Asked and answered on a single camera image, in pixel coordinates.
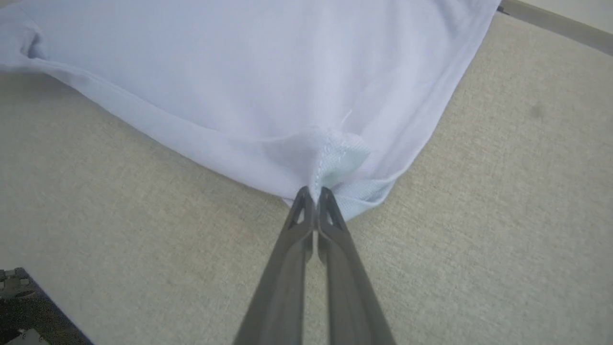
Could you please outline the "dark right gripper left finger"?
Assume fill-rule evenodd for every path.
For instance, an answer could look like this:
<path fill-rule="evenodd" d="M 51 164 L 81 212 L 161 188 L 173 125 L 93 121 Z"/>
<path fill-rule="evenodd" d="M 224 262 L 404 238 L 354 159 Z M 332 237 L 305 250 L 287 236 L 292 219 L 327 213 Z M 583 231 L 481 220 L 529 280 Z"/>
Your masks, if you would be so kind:
<path fill-rule="evenodd" d="M 304 336 L 306 264 L 313 253 L 315 203 L 308 186 L 298 190 L 235 345 L 300 345 Z"/>

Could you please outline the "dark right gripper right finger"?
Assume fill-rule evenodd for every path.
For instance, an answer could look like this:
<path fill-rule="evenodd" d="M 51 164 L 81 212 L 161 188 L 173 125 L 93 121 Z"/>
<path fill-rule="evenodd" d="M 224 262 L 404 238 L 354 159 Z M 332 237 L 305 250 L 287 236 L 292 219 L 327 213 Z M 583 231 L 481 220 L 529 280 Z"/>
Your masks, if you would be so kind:
<path fill-rule="evenodd" d="M 319 195 L 317 226 L 319 259 L 328 278 L 329 344 L 394 345 L 340 207 L 326 187 Z"/>

